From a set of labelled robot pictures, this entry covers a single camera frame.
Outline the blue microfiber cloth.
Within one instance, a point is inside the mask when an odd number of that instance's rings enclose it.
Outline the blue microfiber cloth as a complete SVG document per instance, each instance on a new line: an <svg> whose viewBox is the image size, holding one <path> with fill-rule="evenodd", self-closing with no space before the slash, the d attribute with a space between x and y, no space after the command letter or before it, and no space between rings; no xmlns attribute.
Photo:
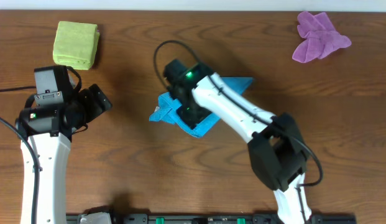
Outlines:
<svg viewBox="0 0 386 224"><path fill-rule="evenodd" d="M204 108L193 110L184 107L169 92L158 97L158 106L149 116L149 121L177 124L182 130L195 138L202 138L220 118Z"/></svg>

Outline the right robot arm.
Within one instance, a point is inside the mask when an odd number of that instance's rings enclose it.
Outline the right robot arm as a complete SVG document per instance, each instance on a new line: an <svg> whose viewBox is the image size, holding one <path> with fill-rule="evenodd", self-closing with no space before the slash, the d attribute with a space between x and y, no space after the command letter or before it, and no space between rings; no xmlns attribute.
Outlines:
<svg viewBox="0 0 386 224"><path fill-rule="evenodd" d="M304 181L310 153L293 118L253 105L202 63L187 68L174 60L163 76L171 97L182 104L177 109L181 120L194 129L211 115L221 118L247 143L252 170L274 192L279 219L307 223L311 209Z"/></svg>

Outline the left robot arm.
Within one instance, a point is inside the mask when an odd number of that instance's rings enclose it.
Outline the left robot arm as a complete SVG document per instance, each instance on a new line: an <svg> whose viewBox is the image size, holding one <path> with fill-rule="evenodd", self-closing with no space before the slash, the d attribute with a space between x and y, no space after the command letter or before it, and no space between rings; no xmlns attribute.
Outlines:
<svg viewBox="0 0 386 224"><path fill-rule="evenodd" d="M74 134L111 109L96 84L66 103L25 108L17 120L24 161L21 223L66 223L66 169Z"/></svg>

